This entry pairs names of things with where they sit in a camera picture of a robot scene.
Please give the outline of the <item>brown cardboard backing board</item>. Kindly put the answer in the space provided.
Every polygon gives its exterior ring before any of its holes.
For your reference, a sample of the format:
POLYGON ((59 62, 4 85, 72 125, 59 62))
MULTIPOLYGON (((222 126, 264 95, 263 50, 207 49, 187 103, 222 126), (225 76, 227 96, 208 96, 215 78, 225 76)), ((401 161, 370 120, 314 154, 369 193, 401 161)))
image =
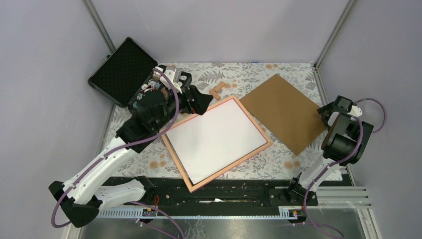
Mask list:
POLYGON ((295 155, 325 130, 319 106, 278 74, 240 102, 295 155))

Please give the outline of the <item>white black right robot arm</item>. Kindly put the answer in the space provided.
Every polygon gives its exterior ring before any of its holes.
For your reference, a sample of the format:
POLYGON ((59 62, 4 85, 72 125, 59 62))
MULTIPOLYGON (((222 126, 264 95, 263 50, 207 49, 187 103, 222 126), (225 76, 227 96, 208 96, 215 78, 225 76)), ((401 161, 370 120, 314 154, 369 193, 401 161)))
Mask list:
POLYGON ((346 97, 337 96, 317 112, 328 133, 321 144, 322 155, 290 181, 285 199, 292 205, 304 204, 312 198, 332 172, 357 163, 374 131, 372 124, 360 120, 363 112, 357 103, 346 97))

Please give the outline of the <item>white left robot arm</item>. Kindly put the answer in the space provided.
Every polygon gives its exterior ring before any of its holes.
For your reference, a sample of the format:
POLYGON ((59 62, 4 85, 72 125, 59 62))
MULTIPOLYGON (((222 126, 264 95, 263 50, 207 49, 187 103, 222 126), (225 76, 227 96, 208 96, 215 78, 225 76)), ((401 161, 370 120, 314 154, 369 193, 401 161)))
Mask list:
POLYGON ((74 177, 54 181, 48 187, 57 201, 52 226, 73 224, 80 228, 109 208, 132 201, 150 204, 154 192, 147 179, 108 187, 103 184, 121 165, 169 130, 179 113, 203 115, 212 100, 212 95, 202 94, 194 85, 181 92, 164 86, 139 92, 128 107, 132 117, 109 145, 74 177))

